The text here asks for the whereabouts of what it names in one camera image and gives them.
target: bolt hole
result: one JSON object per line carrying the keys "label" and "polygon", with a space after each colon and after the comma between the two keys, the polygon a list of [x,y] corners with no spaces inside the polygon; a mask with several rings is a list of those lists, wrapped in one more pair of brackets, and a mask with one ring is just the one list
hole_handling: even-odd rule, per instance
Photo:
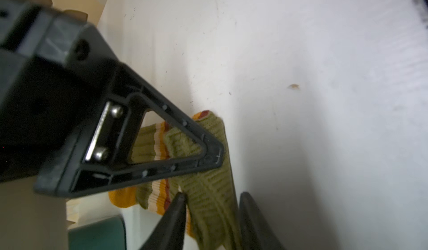
{"label": "bolt hole", "polygon": [[0,10],[0,17],[7,17],[9,13],[6,10]]}
{"label": "bolt hole", "polygon": [[85,60],[89,56],[89,44],[86,40],[80,40],[74,50],[78,60]]}
{"label": "bolt hole", "polygon": [[47,110],[48,101],[44,98],[36,98],[31,103],[30,110],[32,114],[41,114]]}

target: teal object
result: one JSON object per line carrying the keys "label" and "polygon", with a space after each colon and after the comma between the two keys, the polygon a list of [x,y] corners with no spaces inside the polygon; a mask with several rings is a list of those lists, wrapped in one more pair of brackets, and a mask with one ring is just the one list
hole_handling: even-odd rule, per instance
{"label": "teal object", "polygon": [[126,250],[125,225],[120,216],[68,231],[69,250]]}

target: silver screw head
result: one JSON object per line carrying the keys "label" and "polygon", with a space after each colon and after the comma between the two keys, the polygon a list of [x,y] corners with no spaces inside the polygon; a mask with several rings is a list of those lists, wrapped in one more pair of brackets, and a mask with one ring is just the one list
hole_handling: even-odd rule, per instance
{"label": "silver screw head", "polygon": [[103,162],[107,159],[109,154],[110,150],[107,147],[96,147],[92,157],[98,162]]}
{"label": "silver screw head", "polygon": [[113,105],[110,113],[114,118],[120,118],[123,115],[123,108],[120,105]]}

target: black plastic part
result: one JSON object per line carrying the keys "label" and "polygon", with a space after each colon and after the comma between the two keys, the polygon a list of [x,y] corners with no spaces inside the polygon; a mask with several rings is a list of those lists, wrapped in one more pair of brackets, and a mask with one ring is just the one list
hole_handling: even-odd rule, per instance
{"label": "black plastic part", "polygon": [[140,250],[183,249],[186,228],[186,194],[177,193]]}
{"label": "black plastic part", "polygon": [[[90,23],[0,0],[0,69],[0,182],[38,173],[37,192],[78,197],[222,165],[222,143],[119,62]],[[150,110],[201,154],[129,165]],[[98,162],[94,147],[110,154]]]}
{"label": "black plastic part", "polygon": [[285,250],[248,192],[241,194],[239,217],[244,250]]}

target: metal screw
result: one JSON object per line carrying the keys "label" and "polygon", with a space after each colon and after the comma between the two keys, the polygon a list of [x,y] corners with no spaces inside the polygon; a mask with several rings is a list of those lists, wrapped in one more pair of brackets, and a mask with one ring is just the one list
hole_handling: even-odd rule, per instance
{"label": "metal screw", "polygon": [[113,105],[110,113],[114,118],[120,118],[123,115],[123,108],[120,105]]}
{"label": "metal screw", "polygon": [[107,159],[110,150],[107,147],[96,147],[92,157],[98,162],[103,162]]}

